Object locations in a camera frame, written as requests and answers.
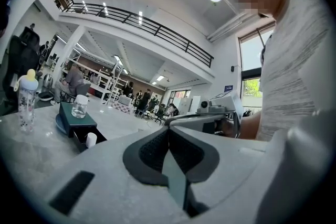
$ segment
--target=tree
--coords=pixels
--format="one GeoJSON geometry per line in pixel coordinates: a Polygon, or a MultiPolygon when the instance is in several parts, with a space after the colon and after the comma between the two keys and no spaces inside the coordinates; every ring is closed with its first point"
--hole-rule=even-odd
{"type": "Polygon", "coordinates": [[[259,79],[244,80],[244,96],[262,97],[259,91],[259,79]]]}

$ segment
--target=wall sign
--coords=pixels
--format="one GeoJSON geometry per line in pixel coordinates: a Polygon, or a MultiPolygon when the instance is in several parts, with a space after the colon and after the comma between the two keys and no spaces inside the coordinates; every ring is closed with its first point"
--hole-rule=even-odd
{"type": "Polygon", "coordinates": [[[224,88],[224,92],[232,91],[233,90],[233,85],[227,85],[224,88]]]}

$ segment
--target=black railing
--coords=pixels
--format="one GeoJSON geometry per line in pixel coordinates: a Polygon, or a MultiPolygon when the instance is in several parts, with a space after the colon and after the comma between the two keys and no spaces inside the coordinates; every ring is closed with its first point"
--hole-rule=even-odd
{"type": "Polygon", "coordinates": [[[123,24],[134,26],[138,29],[146,31],[153,36],[159,37],[170,44],[184,50],[187,54],[198,59],[203,64],[211,67],[214,59],[204,49],[191,42],[189,39],[179,33],[161,25],[139,14],[129,12],[124,9],[103,6],[89,3],[74,3],[73,0],[54,0],[58,8],[63,12],[92,14],[95,16],[116,20],[123,24]]]}

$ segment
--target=column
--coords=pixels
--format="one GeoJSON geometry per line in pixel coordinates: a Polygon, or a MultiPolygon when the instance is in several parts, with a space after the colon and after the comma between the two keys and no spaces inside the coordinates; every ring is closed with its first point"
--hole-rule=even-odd
{"type": "Polygon", "coordinates": [[[59,56],[59,59],[58,59],[57,63],[56,63],[54,73],[52,74],[53,75],[53,85],[52,85],[52,87],[54,87],[56,81],[59,80],[59,78],[61,76],[61,70],[64,66],[64,62],[70,56],[73,48],[76,46],[76,43],[80,40],[80,38],[82,37],[84,32],[85,32],[85,27],[83,25],[79,25],[77,27],[77,29],[75,30],[75,32],[73,32],[73,34],[69,38],[68,42],[66,43],[66,45],[65,45],[61,55],[59,56]]]}

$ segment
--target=marble table surface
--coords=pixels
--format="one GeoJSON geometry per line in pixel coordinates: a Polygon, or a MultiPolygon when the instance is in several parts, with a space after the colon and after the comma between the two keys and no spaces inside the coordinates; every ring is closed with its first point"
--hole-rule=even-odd
{"type": "MultiPolygon", "coordinates": [[[[19,129],[17,113],[0,117],[1,156],[14,180],[34,192],[54,170],[80,154],[73,140],[57,129],[58,111],[59,105],[35,109],[34,130],[30,133],[19,129]]],[[[87,112],[108,140],[160,128],[152,121],[109,108],[95,99],[88,103],[87,112]]]]}

